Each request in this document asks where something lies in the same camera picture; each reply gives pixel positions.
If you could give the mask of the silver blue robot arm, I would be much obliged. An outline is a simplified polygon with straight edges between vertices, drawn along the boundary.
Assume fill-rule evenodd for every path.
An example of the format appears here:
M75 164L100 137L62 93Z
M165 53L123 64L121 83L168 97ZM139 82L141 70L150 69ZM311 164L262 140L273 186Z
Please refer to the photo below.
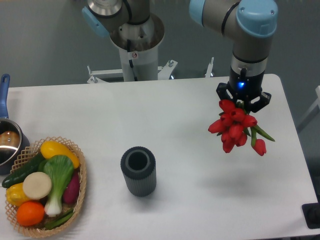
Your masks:
M192 0L189 15L199 25L233 40L230 74L216 92L220 99L243 101L256 113L271 95L262 90L278 6L273 0ZM158 48L164 24L147 0L89 0L82 16L100 37L118 48L126 82L159 79Z

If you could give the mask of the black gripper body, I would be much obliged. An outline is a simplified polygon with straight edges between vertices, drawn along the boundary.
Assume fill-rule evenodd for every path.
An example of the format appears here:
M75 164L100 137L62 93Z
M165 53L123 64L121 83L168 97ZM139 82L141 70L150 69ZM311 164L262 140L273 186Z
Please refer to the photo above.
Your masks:
M227 89L237 100L254 100L262 93L262 81L264 72L259 75L247 76L247 74L236 73L230 69Z

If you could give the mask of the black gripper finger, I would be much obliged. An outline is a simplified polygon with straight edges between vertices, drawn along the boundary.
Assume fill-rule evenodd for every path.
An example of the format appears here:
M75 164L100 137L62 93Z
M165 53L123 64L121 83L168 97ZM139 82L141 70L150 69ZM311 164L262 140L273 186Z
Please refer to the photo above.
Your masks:
M235 101L234 99L235 91L231 88L231 85L229 82L228 83L220 82L217 85L216 93L220 100L230 100L232 102Z
M260 96L257 97L257 101L245 100L244 110L247 113L257 113L264 107L266 107L271 101L272 95L268 92L262 92Z

